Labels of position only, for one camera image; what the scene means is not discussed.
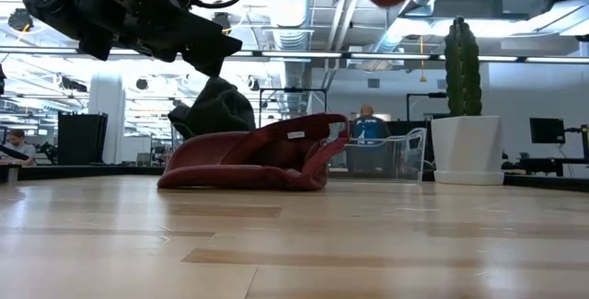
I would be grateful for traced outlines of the black aluminium table frame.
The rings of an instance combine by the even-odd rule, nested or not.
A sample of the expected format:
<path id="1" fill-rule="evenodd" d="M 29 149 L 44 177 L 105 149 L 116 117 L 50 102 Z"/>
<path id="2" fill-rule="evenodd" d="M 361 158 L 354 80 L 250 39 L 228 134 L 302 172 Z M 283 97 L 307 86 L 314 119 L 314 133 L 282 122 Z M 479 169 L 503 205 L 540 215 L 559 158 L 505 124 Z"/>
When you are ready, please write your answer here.
<path id="1" fill-rule="evenodd" d="M 0 185 L 8 184 L 10 177 L 14 182 L 44 179 L 93 178 L 111 176 L 148 176 L 159 179 L 163 167 L 127 167 L 127 166 L 35 166 L 19 167 L 0 165 Z M 433 174 L 426 173 L 422 180 L 385 178 L 382 175 L 354 176 L 343 172 L 329 172 L 329 183 L 374 182 L 425 184 L 434 183 Z M 536 177 L 528 175 L 505 175 L 504 186 L 537 188 L 543 190 L 563 190 L 589 194 L 589 178 Z"/>

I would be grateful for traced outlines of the green columnar cactus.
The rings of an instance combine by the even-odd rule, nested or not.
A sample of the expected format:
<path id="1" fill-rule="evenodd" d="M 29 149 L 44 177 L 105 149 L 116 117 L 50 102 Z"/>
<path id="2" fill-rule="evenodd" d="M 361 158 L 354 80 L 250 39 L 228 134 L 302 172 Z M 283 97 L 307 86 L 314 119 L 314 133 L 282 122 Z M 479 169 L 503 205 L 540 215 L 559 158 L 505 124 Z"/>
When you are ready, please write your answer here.
<path id="1" fill-rule="evenodd" d="M 445 36 L 447 105 L 452 116 L 480 116 L 479 45 L 469 24 L 456 17 Z"/>

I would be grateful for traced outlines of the dark grey baseball cap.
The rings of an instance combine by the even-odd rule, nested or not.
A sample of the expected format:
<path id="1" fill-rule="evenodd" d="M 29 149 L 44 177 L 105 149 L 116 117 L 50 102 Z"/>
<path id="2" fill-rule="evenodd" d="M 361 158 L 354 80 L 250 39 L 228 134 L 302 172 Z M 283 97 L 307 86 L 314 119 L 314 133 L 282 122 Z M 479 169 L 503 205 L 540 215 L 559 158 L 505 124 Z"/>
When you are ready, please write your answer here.
<path id="1" fill-rule="evenodd" d="M 221 77 L 209 78 L 190 107 L 178 105 L 167 117 L 185 140 L 209 133 L 256 130 L 249 100 Z"/>

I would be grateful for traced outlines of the clear plastic bin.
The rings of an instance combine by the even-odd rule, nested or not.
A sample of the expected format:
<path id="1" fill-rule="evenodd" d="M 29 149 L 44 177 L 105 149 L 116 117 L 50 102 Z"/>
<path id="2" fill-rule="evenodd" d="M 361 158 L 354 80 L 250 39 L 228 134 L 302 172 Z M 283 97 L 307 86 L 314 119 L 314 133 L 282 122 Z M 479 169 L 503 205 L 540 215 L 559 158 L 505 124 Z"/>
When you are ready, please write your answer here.
<path id="1" fill-rule="evenodd" d="M 422 181 L 427 132 L 412 129 L 387 138 L 351 138 L 328 162 L 333 178 Z"/>

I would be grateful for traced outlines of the black workbench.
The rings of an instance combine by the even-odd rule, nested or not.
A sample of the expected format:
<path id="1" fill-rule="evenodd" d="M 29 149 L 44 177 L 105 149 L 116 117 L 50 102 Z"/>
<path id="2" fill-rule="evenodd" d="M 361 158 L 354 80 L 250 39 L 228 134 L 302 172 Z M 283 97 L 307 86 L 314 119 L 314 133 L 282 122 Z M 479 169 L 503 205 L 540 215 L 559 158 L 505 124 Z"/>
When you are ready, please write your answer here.
<path id="1" fill-rule="evenodd" d="M 547 158 L 531 158 L 520 157 L 516 163 L 504 162 L 502 170 L 514 173 L 515 171 L 523 171 L 527 175 L 535 173 L 554 173 L 557 177 L 563 176 L 564 166 L 582 165 L 589 167 L 589 125 L 584 124 L 580 128 L 567 128 L 565 132 L 579 133 L 583 140 L 583 157 L 547 157 Z"/>

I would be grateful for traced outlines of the white faceted plant pot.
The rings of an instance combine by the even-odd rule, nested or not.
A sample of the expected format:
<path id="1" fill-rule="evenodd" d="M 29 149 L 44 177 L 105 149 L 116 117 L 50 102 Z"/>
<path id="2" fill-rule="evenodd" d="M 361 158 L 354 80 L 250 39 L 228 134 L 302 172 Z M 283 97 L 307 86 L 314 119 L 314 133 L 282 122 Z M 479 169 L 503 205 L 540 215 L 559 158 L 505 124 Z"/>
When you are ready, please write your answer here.
<path id="1" fill-rule="evenodd" d="M 441 184 L 500 186 L 500 116 L 460 116 L 432 120 L 434 180 Z"/>

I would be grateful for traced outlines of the person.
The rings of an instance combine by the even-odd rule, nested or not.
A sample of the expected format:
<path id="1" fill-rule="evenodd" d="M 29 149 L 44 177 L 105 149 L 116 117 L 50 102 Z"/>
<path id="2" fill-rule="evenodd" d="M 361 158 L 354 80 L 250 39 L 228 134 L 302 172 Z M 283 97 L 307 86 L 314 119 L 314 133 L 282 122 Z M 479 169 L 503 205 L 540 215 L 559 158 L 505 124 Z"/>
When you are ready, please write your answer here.
<path id="1" fill-rule="evenodd" d="M 12 129 L 8 132 L 7 141 L 4 144 L 6 149 L 16 151 L 26 158 L 16 158 L 0 150 L 0 165 L 17 164 L 22 166 L 35 166 L 36 148 L 25 142 L 25 133 L 20 129 Z"/>
<path id="2" fill-rule="evenodd" d="M 374 108 L 364 104 L 360 116 L 352 122 L 352 142 L 354 144 L 380 144 L 391 136 L 387 123 L 377 118 Z"/>

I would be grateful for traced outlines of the yellow hanging pendant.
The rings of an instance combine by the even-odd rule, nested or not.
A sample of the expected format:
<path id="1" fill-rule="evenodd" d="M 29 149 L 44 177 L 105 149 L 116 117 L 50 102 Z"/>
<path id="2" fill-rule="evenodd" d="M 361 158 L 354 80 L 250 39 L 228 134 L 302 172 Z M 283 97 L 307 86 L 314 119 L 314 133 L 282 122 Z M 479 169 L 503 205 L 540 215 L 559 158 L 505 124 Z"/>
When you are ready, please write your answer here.
<path id="1" fill-rule="evenodd" d="M 424 55 L 424 44 L 423 44 L 423 36 L 419 38 L 419 46 L 420 46 L 420 54 Z M 421 77 L 420 82 L 425 83 L 427 82 L 427 78 L 425 76 L 425 60 L 421 60 Z"/>

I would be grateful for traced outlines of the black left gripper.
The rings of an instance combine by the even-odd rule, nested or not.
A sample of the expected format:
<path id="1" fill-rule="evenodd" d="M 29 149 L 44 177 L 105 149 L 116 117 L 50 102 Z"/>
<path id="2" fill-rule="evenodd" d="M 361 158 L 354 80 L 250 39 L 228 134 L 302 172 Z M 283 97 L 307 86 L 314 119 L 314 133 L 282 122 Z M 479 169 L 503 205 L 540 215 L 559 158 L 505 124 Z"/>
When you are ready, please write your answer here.
<path id="1" fill-rule="evenodd" d="M 85 50 L 101 60 L 114 47 L 166 63 L 181 56 L 196 71 L 217 77 L 225 58 L 242 48 L 221 25 L 192 14 L 177 0 L 79 0 L 77 8 L 91 27 Z"/>

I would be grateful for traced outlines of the black computer monitor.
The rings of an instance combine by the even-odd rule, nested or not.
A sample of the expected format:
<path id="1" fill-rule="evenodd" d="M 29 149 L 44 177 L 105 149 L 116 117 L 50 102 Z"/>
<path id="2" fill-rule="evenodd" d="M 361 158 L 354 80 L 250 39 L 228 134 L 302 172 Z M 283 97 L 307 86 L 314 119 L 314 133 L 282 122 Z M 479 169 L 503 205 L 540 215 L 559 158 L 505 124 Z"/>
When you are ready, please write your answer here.
<path id="1" fill-rule="evenodd" d="M 563 119 L 530 118 L 531 142 L 533 144 L 564 144 Z"/>

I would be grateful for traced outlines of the white building column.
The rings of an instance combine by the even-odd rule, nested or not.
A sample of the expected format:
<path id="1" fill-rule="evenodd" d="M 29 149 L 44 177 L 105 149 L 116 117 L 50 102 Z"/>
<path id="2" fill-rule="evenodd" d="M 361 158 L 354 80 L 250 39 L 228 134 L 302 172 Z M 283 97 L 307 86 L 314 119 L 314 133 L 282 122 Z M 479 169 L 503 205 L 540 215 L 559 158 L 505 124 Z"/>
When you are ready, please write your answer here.
<path id="1" fill-rule="evenodd" d="M 88 112 L 108 117 L 102 156 L 106 164 L 121 162 L 125 102 L 126 91 L 119 72 L 100 71 L 91 76 Z"/>

